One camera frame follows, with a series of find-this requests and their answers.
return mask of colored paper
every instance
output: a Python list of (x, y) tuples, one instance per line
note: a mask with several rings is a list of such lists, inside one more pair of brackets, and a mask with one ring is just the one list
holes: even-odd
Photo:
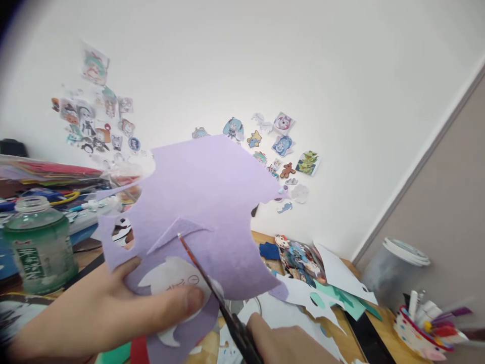
[[(120, 216), (131, 222), (133, 247), (125, 250), (113, 243), (117, 217), (99, 218), (109, 269), (139, 256), (140, 266), (125, 283), (136, 294), (149, 295), (150, 288), (138, 284), (167, 257), (191, 264), (177, 237), (180, 232), (207, 275), (219, 282), (226, 299), (250, 299), (276, 287), (279, 281), (263, 264), (250, 226), (251, 210), (258, 203), (282, 196), (280, 185), (265, 168), (224, 135), (157, 148), (153, 156), (155, 172), (139, 182), (139, 200)], [(97, 199), (133, 185), (100, 191)], [(211, 304), (213, 301), (212, 297), (201, 313), (176, 328), (173, 337), (180, 347), (162, 344), (157, 335), (149, 336), (150, 358), (183, 362), (197, 341), (214, 327), (218, 305), (215, 301)]]

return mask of white paper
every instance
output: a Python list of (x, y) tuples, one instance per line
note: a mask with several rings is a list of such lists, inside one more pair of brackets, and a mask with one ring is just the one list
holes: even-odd
[(315, 248), (317, 248), (322, 257), (328, 284), (366, 301), (377, 304), (374, 294), (367, 291), (367, 288), (360, 283), (357, 277), (355, 277), (339, 257), (318, 243), (315, 243)]

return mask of desk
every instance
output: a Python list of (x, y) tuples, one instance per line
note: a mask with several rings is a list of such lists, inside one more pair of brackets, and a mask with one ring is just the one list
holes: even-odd
[[(253, 239), (256, 244), (264, 244), (265, 242), (274, 243), (274, 238), (268, 235), (264, 235), (261, 233), (253, 232)], [(79, 269), (82, 270), (85, 268), (91, 261), (93, 261), (99, 254), (101, 253), (100, 249), (96, 249), (89, 252), (78, 253), (75, 254), (76, 261), (79, 264)], [(265, 264), (269, 264), (271, 269), (276, 270), (280, 273), (283, 273), (283, 267), (281, 266), (281, 262), (278, 260), (268, 260), (261, 258)], [(352, 273), (360, 277), (359, 273), (355, 269), (355, 267), (345, 259), (342, 259), (345, 265), (352, 271)], [(51, 297), (58, 297), (61, 292), (55, 292)], [(389, 352), (393, 356), (394, 360), (397, 364), (423, 364), (423, 363), (431, 363), (428, 360), (424, 360), (418, 357), (415, 353), (407, 349), (407, 347), (400, 342), (393, 330), (394, 324), (394, 315), (389, 309), (377, 307), (376, 309), (379, 311), (379, 314), (382, 316), (383, 321), (381, 322), (373, 315), (366, 312), (367, 316), (371, 320), (372, 324), (374, 325), (375, 329), (379, 333), (382, 341), (387, 346)], [(352, 329), (344, 315), (344, 312), (337, 307), (332, 308), (335, 316), (337, 317), (338, 323), (345, 331), (346, 335), (334, 324), (332, 324), (327, 318), (320, 317), (317, 320), (314, 320), (308, 313), (308, 316), (314, 321), (320, 323), (327, 335), (333, 337), (336, 344), (338, 345), (342, 356), (345, 358), (347, 363), (352, 363), (355, 359), (360, 360), (361, 362), (365, 362), (364, 355), (360, 350), (360, 346), (357, 340), (354, 337)], [(224, 326), (224, 319), (219, 318), (219, 327)], [(211, 331), (200, 343), (202, 345), (202, 351), (195, 355), (190, 355), (187, 358), (188, 364), (215, 364), (217, 362), (217, 355), (219, 352), (219, 334), (216, 332)]]

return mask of green bottle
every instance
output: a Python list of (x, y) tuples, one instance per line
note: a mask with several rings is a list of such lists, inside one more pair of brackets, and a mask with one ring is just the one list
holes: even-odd
[(43, 295), (60, 289), (78, 272), (69, 239), (69, 221), (44, 196), (17, 200), (18, 212), (4, 227), (24, 291)]

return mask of yellow cable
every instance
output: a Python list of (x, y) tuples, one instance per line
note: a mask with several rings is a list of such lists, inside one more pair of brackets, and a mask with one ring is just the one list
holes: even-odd
[(74, 192), (71, 192), (67, 195), (64, 195), (64, 197), (68, 197), (66, 198), (65, 200), (62, 200), (62, 201), (56, 201), (56, 202), (51, 202), (51, 206), (57, 206), (57, 205), (62, 205), (62, 204), (65, 204), (65, 203), (68, 203), (68, 202), (71, 202), (71, 201), (74, 201), (75, 199), (77, 199), (79, 197), (81, 193), (79, 191), (74, 191)]

